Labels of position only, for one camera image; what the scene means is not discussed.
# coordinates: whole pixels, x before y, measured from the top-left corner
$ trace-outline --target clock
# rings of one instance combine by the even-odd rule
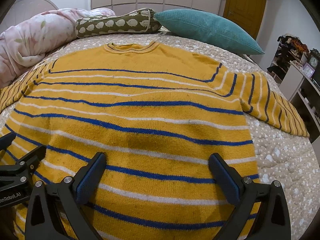
[[[313,49],[310,52],[308,63],[313,67],[313,69],[316,69],[320,65],[320,55],[316,49]]]

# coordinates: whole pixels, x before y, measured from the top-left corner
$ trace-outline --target corduroy pillow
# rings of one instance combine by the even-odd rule
[[[175,9],[156,13],[154,18],[169,31],[238,54],[264,54],[258,43],[240,26],[216,14]]]
[[[161,28],[154,20],[156,12],[143,8],[122,16],[94,16],[77,20],[76,35],[78,38],[110,33],[153,33]]]

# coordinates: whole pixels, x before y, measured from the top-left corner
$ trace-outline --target clock face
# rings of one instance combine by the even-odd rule
[[[310,65],[313,66],[314,68],[317,67],[318,65],[318,60],[315,57],[311,57],[310,59]]]

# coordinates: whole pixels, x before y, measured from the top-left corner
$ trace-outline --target striped sweater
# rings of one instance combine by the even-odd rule
[[[1,110],[16,101],[1,134],[17,138],[2,164],[46,145],[34,182],[55,183],[105,152],[105,173],[84,206],[104,239],[212,239],[233,206],[209,172],[210,154],[258,180],[244,112],[308,136],[263,74],[231,73],[209,57],[156,42],[106,44],[43,64],[1,90]],[[24,239],[27,208],[15,209]]]

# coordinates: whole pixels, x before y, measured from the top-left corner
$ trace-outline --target mattress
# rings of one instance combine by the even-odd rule
[[[235,73],[260,71],[267,78],[271,90],[281,94],[272,77],[255,63],[212,45],[172,36],[166,31],[157,34],[113,34],[79,39],[49,55],[48,60],[53,61],[68,53],[110,42],[147,45],[151,41],[207,55]],[[15,104],[0,114],[0,129],[14,107]],[[320,169],[315,152],[308,138],[290,135],[247,114],[245,117],[255,146],[260,181],[270,184],[276,179],[281,182],[289,208],[292,240],[299,239],[319,209]]]

